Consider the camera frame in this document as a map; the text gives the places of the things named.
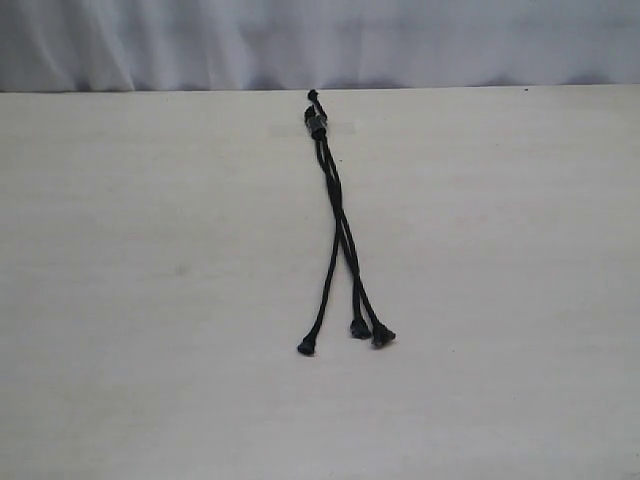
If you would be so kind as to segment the clear adhesive tape strip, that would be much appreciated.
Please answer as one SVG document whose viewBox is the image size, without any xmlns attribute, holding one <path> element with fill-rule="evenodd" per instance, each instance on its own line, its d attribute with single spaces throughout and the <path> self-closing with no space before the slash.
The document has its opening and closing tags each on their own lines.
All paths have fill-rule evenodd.
<svg viewBox="0 0 640 480">
<path fill-rule="evenodd" d="M 354 135 L 357 124 L 354 122 L 330 123 L 327 127 L 328 135 Z M 309 130 L 304 123 L 299 124 L 271 124 L 267 126 L 267 133 L 275 138 L 309 137 Z"/>
</svg>

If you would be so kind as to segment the white fabric backdrop curtain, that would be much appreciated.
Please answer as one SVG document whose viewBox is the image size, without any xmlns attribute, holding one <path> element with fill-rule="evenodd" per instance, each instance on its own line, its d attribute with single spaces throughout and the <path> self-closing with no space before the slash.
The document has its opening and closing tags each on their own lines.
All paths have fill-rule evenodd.
<svg viewBox="0 0 640 480">
<path fill-rule="evenodd" d="M 5 1 L 5 92 L 625 84 L 635 1 Z"/>
</svg>

